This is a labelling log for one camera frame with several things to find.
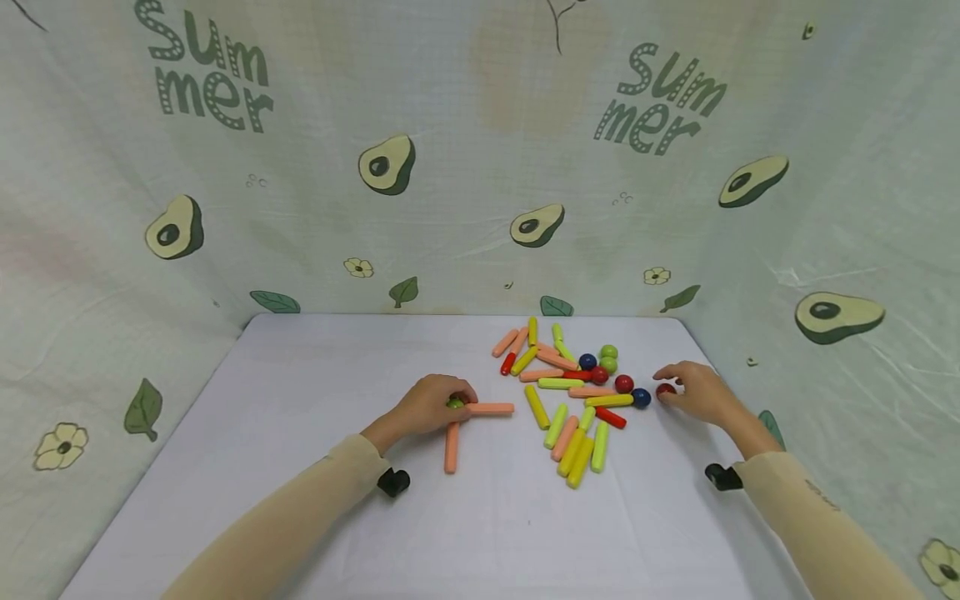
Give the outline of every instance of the yellow magnetic stick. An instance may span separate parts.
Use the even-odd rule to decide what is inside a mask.
[[[564,457],[560,459],[560,464],[557,466],[557,474],[561,477],[566,477],[570,474],[570,469],[573,468],[573,459],[577,458],[577,450],[580,448],[580,444],[583,443],[586,436],[587,432],[579,427],[573,432],[570,443],[566,445]]]
[[[590,470],[602,473],[604,463],[607,462],[607,438],[610,436],[610,424],[605,421],[597,423],[597,440],[593,445],[593,458],[590,459]]]
[[[526,352],[523,352],[523,354],[521,354],[520,357],[517,358],[513,368],[510,369],[510,374],[519,375],[520,372],[526,369],[527,365],[529,365],[530,362],[533,361],[533,359],[536,357],[537,357],[537,347],[536,346],[530,347],[530,349],[528,349]]]
[[[634,397],[629,394],[587,398],[587,406],[630,406],[633,403]]]
[[[572,490],[580,487],[580,482],[584,479],[584,472],[587,470],[587,464],[590,462],[590,454],[593,453],[593,438],[585,438],[580,447],[577,448],[577,457],[573,459],[573,469],[566,478],[566,486]]]
[[[577,362],[577,359],[574,358],[573,354],[570,353],[570,350],[567,349],[566,344],[564,344],[563,340],[557,340],[556,342],[554,342],[553,347],[556,348],[557,352],[559,352],[560,355],[566,360],[570,361],[571,363]]]
[[[531,317],[527,324],[527,346],[530,348],[537,345],[537,317]]]
[[[550,419],[546,417],[546,411],[543,410],[543,403],[540,402],[540,395],[537,394],[537,388],[528,385],[523,388],[523,393],[527,396],[527,402],[530,404],[530,410],[534,412],[534,419],[537,420],[537,427],[546,429],[550,426]]]
[[[550,421],[550,429],[546,432],[546,440],[543,441],[543,447],[552,450],[557,445],[560,438],[560,431],[564,428],[566,422],[566,404],[557,407],[557,412],[553,414],[553,420]]]
[[[560,379],[559,377],[541,377],[537,380],[544,390],[569,390],[570,388],[582,388],[586,383],[580,379]]]
[[[580,429],[584,431],[590,430],[590,424],[593,423],[593,418],[596,417],[597,409],[592,406],[588,406],[584,409],[584,414],[580,417],[580,424],[577,425]]]

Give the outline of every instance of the green leaf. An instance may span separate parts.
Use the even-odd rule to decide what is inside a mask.
[[[777,440],[777,444],[780,444],[780,447],[784,450],[786,449],[786,444],[783,443],[783,435],[780,432],[780,426],[777,425],[777,420],[774,419],[774,414],[770,411],[763,411],[757,418],[760,419],[760,422],[763,423],[763,426],[767,428],[767,431],[770,432],[770,435]]]
[[[254,290],[250,292],[250,297],[253,298],[257,304],[272,313],[286,314],[300,312],[300,303],[283,294]]]
[[[691,285],[690,287],[683,290],[680,294],[671,296],[670,298],[663,301],[663,308],[660,309],[661,313],[665,313],[671,308],[680,308],[681,306],[687,306],[693,299],[696,297],[697,292],[700,291],[699,285]]]
[[[541,296],[540,312],[544,317],[572,317],[573,305],[552,296]]]
[[[123,419],[123,428],[127,433],[145,433],[151,442],[156,442],[154,423],[160,418],[163,410],[163,396],[156,390],[154,384],[144,379],[140,382],[140,389],[130,402],[127,415]]]
[[[390,288],[390,298],[394,299],[396,304],[394,308],[399,308],[404,302],[409,302],[417,297],[420,288],[417,286],[417,278],[410,277],[404,279],[394,287]]]

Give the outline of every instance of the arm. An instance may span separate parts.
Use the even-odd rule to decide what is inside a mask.
[[[684,394],[661,394],[668,406],[715,424],[730,435],[746,462],[736,469],[743,487],[790,553],[817,600],[911,600],[923,595],[853,519],[814,485],[710,367],[682,362],[655,379],[678,377]]]
[[[320,462],[261,500],[194,559],[165,600],[266,598],[297,569],[340,515],[376,486],[382,456],[406,435],[469,417],[451,395],[476,402],[463,379],[428,375],[392,411],[340,442]]]

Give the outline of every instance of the avocado half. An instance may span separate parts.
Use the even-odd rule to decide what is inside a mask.
[[[815,292],[797,304],[797,327],[814,344],[836,344],[870,331],[883,322],[886,310],[873,300]]]
[[[417,149],[407,135],[395,135],[360,155],[360,179],[374,192],[402,194],[410,183]]]
[[[197,202],[180,194],[150,223],[147,248],[164,260],[183,258],[204,244],[204,223]]]
[[[539,248],[553,237],[564,221],[565,213],[562,204],[548,204],[543,208],[524,212],[510,223],[510,237],[525,248]]]
[[[768,156],[743,165],[724,184],[720,205],[724,208],[746,206],[763,195],[786,175],[790,161],[786,156]]]

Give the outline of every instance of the blue ball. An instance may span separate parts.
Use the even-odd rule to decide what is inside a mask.
[[[580,368],[589,371],[597,366],[597,357],[593,354],[584,354],[580,357]]]
[[[634,408],[646,408],[650,406],[650,393],[643,388],[636,388],[630,392],[630,394],[634,397]]]

